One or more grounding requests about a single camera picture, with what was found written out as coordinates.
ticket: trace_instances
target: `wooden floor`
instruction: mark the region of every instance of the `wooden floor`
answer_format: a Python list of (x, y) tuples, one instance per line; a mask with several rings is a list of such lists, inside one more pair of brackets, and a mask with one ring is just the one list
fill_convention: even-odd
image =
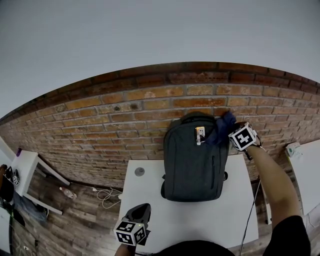
[[(31, 216), (23, 213), (25, 228), (15, 221), (13, 222), (13, 248), (14, 255), (37, 256), (113, 256), (117, 250), (113, 227), (118, 219), (120, 204), (110, 209), (104, 209), (101, 201), (97, 199), (97, 192), (92, 188), (78, 184), (72, 184), (70, 189), (77, 194), (77, 199), (65, 197), (59, 191), (59, 183), (53, 178), (35, 175), (32, 180), (30, 193), (41, 199), (55, 201), (56, 207), (63, 210), (63, 215), (50, 213), (47, 223), (40, 224)], [(105, 203), (111, 206), (117, 202)], [(261, 256), (271, 238), (271, 226), (265, 224), (265, 208), (261, 191), (256, 201), (258, 215), (259, 239), (244, 245), (243, 256)], [(318, 225), (319, 214), (313, 214), (311, 222)], [(307, 226), (311, 241), (312, 256), (320, 254), (320, 227)], [(27, 246), (31, 251), (24, 251)], [(239, 246), (230, 248), (238, 255)]]

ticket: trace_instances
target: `dark gray backpack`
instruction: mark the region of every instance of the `dark gray backpack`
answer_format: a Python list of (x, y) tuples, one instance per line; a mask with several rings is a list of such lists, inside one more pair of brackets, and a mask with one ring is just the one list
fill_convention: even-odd
[(214, 116), (201, 112), (187, 114), (171, 122), (163, 142), (163, 198), (176, 202), (202, 202), (218, 199), (222, 192), (229, 139), (210, 145), (197, 145), (196, 127), (205, 127), (207, 138), (217, 129)]

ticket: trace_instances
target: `white table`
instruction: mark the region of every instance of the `white table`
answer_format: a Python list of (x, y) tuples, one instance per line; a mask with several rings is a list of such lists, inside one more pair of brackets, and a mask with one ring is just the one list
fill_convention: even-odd
[(32, 176), (35, 172), (35, 169), (37, 167), (37, 164), (40, 164), (43, 166), (49, 173), (54, 175), (56, 178), (58, 178), (60, 181), (62, 181), (67, 186), (70, 185), (70, 182), (67, 181), (65, 178), (63, 178), (61, 175), (59, 175), (57, 172), (55, 172), (50, 166), (48, 166), (44, 161), (42, 161), (38, 157), (37, 152), (30, 152), (22, 150), (19, 156), (16, 156), (11, 164), (12, 171), (15, 169), (18, 170), (18, 174), (20, 177), (20, 184), (18, 186), (15, 186), (15, 191), (21, 196), (26, 197), (33, 201), (34, 203), (43, 206), (44, 208), (47, 208), (51, 210), (54, 213), (62, 215), (62, 211), (55, 209), (51, 207), (50, 205), (47, 205), (38, 199), (34, 198), (33, 196), (28, 194), (28, 188), (32, 179)]
[(302, 156), (288, 157), (300, 191), (302, 212), (307, 215), (320, 203), (320, 140), (301, 145)]
[[(135, 169), (142, 167), (143, 176)], [(129, 209), (144, 203), (151, 205), (145, 246), (138, 252), (157, 253), (183, 241), (205, 240), (225, 248), (241, 244), (254, 195), (242, 155), (227, 159), (228, 180), (219, 199), (207, 202), (173, 202), (162, 198), (160, 191), (165, 174), (163, 160), (130, 160), (124, 182), (119, 218)], [(245, 243), (259, 238), (256, 208), (253, 207)]]

